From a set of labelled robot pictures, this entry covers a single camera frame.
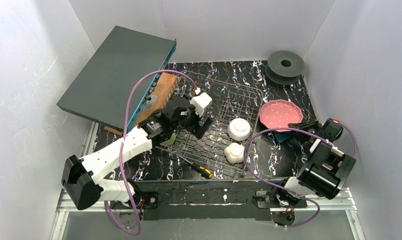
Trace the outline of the pink patterned bowl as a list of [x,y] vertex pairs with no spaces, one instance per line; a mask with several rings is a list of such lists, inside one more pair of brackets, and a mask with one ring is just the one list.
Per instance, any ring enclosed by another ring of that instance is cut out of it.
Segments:
[[233,119],[228,127],[228,135],[235,141],[244,141],[249,137],[251,126],[249,122],[243,118]]

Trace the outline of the pink polka dot plate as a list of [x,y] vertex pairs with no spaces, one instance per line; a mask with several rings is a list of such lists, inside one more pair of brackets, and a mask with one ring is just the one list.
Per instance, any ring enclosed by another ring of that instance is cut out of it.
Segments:
[[268,129],[278,128],[278,132],[288,132],[289,124],[299,124],[304,116],[301,108],[291,101],[277,99],[263,104],[259,111],[259,121]]

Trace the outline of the white flower shaped bowl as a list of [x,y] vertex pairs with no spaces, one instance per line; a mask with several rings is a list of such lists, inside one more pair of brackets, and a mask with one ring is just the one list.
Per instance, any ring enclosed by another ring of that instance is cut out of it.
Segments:
[[224,149],[224,155],[230,164],[239,164],[244,162],[244,149],[243,145],[233,142]]

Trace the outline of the light green ceramic mug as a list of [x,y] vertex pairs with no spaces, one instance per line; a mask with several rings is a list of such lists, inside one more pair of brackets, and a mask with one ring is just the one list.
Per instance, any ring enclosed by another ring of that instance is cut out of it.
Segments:
[[172,146],[176,140],[176,131],[172,133],[170,138],[164,142],[161,143],[162,146]]

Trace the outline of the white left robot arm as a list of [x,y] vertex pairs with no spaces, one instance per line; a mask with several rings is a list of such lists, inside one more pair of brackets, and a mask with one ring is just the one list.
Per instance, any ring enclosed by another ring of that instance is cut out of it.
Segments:
[[128,202],[135,193],[122,174],[122,180],[105,176],[123,166],[124,162],[171,139],[172,134],[186,130],[201,139],[212,124],[207,117],[200,125],[212,98],[205,92],[198,96],[174,96],[164,108],[154,111],[122,138],[89,155],[66,159],[62,185],[78,210],[85,210],[98,201]]

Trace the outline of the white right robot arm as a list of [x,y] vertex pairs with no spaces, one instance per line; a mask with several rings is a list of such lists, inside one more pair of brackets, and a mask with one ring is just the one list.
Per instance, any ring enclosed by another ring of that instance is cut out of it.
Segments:
[[307,203],[300,197],[306,195],[331,200],[339,194],[356,163],[354,157],[333,145],[344,130],[340,121],[329,118],[324,124],[311,120],[288,126],[296,130],[289,134],[290,138],[309,150],[307,161],[296,176],[282,180],[269,191],[259,190],[254,194],[260,209],[305,208]]

